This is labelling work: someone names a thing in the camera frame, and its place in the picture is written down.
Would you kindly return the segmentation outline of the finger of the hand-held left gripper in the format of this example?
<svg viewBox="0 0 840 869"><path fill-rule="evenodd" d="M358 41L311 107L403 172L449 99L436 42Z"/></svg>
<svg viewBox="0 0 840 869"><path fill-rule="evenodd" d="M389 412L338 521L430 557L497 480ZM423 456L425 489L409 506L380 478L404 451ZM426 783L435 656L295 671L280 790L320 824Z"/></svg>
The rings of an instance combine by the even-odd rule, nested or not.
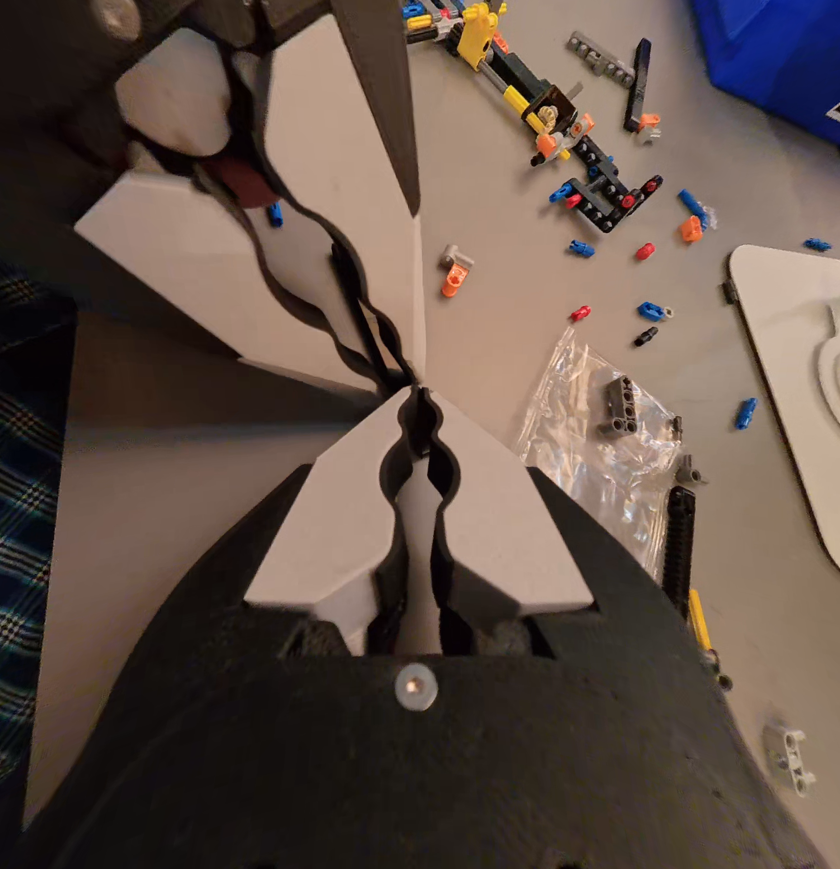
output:
<svg viewBox="0 0 840 869"><path fill-rule="evenodd" d="M240 363L354 396L380 390L326 319L272 275L253 223L187 179L121 178L75 232L233 350Z"/></svg>
<svg viewBox="0 0 840 869"><path fill-rule="evenodd" d="M275 48L269 85L262 147L289 195L284 227L262 238L272 275L361 351L330 261L335 234L423 378L421 199L402 15L322 14Z"/></svg>

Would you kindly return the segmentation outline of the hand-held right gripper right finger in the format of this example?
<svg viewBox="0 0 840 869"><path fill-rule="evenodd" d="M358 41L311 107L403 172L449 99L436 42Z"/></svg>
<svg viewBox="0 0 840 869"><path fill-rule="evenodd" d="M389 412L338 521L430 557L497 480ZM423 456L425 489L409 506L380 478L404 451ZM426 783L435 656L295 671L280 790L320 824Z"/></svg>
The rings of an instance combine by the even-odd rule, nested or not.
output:
<svg viewBox="0 0 840 869"><path fill-rule="evenodd" d="M445 654L526 617L580 612L593 593L527 466L441 394L422 390L427 476L441 502L430 556Z"/></svg>

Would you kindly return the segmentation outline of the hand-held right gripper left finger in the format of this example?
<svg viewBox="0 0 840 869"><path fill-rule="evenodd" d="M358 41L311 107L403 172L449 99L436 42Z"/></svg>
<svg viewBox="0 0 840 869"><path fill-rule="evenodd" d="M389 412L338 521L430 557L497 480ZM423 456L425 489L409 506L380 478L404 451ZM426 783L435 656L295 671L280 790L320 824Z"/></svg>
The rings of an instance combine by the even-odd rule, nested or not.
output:
<svg viewBox="0 0 840 869"><path fill-rule="evenodd" d="M416 398L397 393L313 463L246 603L331 623L353 655L393 646L407 595L396 499L413 469Z"/></svg>

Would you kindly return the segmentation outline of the long black lego beam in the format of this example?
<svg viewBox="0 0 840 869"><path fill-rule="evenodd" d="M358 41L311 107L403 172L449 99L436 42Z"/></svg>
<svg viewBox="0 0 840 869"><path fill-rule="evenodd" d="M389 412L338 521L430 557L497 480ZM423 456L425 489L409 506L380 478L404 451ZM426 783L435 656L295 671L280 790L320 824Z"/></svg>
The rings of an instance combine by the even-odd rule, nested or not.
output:
<svg viewBox="0 0 840 869"><path fill-rule="evenodd" d="M368 300L354 255L345 244L332 240L330 261L359 332L361 351L355 354L364 357L371 379L385 396L392 396L403 387L417 387L420 380L403 353L402 337L391 318Z"/></svg>

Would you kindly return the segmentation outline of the black lego gear rack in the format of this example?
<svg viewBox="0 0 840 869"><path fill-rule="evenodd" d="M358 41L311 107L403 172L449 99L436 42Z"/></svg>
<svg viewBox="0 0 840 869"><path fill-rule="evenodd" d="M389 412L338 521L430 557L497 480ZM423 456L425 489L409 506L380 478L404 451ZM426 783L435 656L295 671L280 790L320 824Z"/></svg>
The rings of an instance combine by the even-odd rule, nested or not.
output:
<svg viewBox="0 0 840 869"><path fill-rule="evenodd" d="M695 494L674 486L667 501L662 589L684 621L689 612L695 516Z"/></svg>

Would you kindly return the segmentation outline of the dark grey angled lego beam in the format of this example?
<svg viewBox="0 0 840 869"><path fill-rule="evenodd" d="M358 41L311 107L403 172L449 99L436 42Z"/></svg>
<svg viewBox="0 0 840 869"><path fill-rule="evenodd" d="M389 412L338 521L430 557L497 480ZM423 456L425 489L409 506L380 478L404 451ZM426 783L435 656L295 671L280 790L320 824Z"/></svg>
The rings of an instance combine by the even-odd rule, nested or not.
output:
<svg viewBox="0 0 840 869"><path fill-rule="evenodd" d="M621 375L606 385L606 415L598 433L608 439L620 439L637 434L639 426L632 380Z"/></svg>

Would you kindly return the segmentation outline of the yellow lego axle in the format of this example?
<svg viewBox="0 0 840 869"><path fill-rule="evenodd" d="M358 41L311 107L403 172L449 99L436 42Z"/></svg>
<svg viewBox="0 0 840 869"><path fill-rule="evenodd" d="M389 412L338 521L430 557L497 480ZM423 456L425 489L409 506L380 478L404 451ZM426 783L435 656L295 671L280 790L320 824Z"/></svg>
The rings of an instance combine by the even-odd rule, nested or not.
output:
<svg viewBox="0 0 840 869"><path fill-rule="evenodd" d="M696 588L692 587L688 594L688 621L694 636L703 653L712 651L712 642L708 633L704 609Z"/></svg>

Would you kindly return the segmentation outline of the lego vehicle assembly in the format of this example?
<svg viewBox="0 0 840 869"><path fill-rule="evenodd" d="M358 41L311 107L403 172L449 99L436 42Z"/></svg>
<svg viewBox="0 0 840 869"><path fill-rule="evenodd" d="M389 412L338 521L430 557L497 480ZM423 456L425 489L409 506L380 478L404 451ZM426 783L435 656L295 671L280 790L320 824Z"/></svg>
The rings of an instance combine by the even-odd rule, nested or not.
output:
<svg viewBox="0 0 840 869"><path fill-rule="evenodd" d="M436 43L485 78L534 134L532 167L576 158L586 180L566 180L549 198L583 215L600 233L612 233L663 184L659 175L640 187L621 179L620 169L592 138L594 121L581 112L581 85L565 92L540 78L501 36L506 2L400 2L407 44Z"/></svg>

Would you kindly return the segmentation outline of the person's left hand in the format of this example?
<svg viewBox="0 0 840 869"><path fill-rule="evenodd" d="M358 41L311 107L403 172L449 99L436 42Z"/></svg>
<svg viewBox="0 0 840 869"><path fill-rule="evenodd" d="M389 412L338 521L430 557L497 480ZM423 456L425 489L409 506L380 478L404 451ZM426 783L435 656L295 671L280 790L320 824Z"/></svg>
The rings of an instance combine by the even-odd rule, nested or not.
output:
<svg viewBox="0 0 840 869"><path fill-rule="evenodd" d="M280 195L266 178L243 158L217 155L206 158L201 164L207 174L229 190L245 210L269 208L280 200Z"/></svg>

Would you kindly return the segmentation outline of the clear plastic bag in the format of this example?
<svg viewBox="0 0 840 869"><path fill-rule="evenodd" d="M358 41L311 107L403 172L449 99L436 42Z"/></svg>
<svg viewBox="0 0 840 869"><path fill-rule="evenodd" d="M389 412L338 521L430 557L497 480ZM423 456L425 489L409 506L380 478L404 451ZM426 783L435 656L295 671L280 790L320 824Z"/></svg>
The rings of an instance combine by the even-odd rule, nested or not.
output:
<svg viewBox="0 0 840 869"><path fill-rule="evenodd" d="M568 327L534 389L513 451L616 538L660 582L667 499L679 465L674 414L633 384L636 430L602 432L607 386L626 372Z"/></svg>

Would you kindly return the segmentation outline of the blue plaid shirt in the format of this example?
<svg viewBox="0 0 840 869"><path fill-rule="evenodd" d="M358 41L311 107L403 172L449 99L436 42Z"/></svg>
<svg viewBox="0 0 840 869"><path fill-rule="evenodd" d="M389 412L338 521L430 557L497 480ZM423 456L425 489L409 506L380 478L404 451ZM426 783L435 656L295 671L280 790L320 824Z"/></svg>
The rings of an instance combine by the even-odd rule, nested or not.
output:
<svg viewBox="0 0 840 869"><path fill-rule="evenodd" d="M33 734L77 324L0 259L0 786Z"/></svg>

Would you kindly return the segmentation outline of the white flat board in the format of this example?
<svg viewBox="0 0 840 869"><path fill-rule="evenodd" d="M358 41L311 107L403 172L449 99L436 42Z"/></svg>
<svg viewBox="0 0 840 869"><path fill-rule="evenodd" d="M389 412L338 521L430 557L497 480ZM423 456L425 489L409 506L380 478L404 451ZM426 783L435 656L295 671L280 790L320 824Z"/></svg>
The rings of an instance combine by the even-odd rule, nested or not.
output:
<svg viewBox="0 0 840 869"><path fill-rule="evenodd" d="M840 570L840 429L826 407L816 355L831 335L840 260L741 245L728 260L738 306L817 531Z"/></svg>

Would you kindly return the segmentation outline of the blue storage bin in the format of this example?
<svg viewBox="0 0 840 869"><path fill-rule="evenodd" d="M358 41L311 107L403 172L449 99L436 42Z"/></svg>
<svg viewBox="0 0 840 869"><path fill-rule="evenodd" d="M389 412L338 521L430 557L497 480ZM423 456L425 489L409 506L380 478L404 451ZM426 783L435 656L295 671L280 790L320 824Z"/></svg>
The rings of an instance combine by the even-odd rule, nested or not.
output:
<svg viewBox="0 0 840 869"><path fill-rule="evenodd" d="M712 85L840 147L840 1L692 1Z"/></svg>

